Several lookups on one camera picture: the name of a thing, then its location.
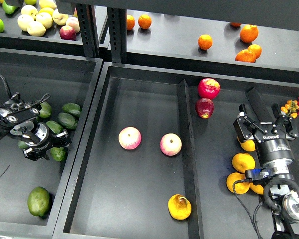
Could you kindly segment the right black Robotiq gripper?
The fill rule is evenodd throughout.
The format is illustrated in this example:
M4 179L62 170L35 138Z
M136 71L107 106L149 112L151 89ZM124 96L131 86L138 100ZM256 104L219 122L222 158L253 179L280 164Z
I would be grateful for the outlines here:
M240 142L253 139L255 134L256 153L261 166L283 162L289 165L294 160L289 142L298 138L299 132L294 118L287 116L278 104L273 104L271 108L276 119L271 132L264 131L259 123L248 116L245 104L239 105L239 114L233 126Z

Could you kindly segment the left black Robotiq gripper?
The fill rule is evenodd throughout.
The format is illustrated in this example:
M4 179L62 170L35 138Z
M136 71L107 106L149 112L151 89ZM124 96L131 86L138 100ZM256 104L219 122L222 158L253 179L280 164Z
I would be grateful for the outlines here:
M72 140L66 130L59 134L55 134L47 124L37 123L34 128L28 126L24 129L24 139L27 139L28 148L22 150L25 158L32 161L39 159L49 160L46 151L53 147L62 147L68 150Z

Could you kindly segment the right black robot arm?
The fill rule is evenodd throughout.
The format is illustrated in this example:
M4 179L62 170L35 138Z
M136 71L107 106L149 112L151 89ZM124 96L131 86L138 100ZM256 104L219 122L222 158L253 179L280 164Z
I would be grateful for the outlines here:
M294 119L272 106L275 119L257 122L251 119L245 105L240 104L233 125L240 140L251 139L259 160L259 169L248 169L245 178L232 183L253 183L264 188L262 202L271 210L273 239L299 239L292 225L299 223L299 185L289 171L294 154L289 142L298 137L293 127Z

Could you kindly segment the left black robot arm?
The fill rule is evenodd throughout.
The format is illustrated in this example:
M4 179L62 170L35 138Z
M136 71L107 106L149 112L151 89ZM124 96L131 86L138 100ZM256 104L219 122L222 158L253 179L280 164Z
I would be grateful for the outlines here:
M11 93L2 74L0 79L8 96L8 100L0 104L0 140L8 136L25 142L27 148L22 150L23 155L32 161L44 158L46 151L53 147L67 148L71 144L65 129L55 134L47 124L37 120L41 104L50 98L49 93L37 101L25 102L19 92Z

